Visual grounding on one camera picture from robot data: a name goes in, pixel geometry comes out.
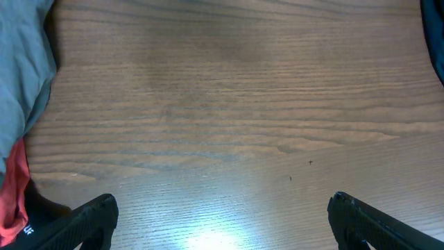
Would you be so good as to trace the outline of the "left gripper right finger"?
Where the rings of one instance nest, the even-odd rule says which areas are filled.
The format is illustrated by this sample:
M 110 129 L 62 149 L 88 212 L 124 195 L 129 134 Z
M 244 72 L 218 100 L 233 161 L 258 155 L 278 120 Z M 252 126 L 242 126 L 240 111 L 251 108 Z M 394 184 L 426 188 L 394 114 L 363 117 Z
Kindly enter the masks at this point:
M 442 249 L 443 242 L 345 192 L 330 198 L 328 221 L 340 250 Z

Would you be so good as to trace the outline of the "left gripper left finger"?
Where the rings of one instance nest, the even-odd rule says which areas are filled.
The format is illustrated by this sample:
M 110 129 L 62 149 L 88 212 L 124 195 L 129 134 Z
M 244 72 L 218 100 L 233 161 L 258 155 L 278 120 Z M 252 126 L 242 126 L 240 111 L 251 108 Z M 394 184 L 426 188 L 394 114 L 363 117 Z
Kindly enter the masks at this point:
M 24 236 L 6 250 L 109 250 L 119 209 L 111 194 L 102 194 L 47 225 L 27 226 Z

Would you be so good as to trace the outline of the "navy blue shorts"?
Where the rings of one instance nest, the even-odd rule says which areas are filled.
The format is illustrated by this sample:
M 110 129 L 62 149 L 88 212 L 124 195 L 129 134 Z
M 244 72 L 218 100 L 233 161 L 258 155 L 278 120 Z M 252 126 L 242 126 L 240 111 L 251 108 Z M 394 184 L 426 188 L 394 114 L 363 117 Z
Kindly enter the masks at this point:
M 420 0 L 420 10 L 429 58 L 443 84 L 443 0 Z

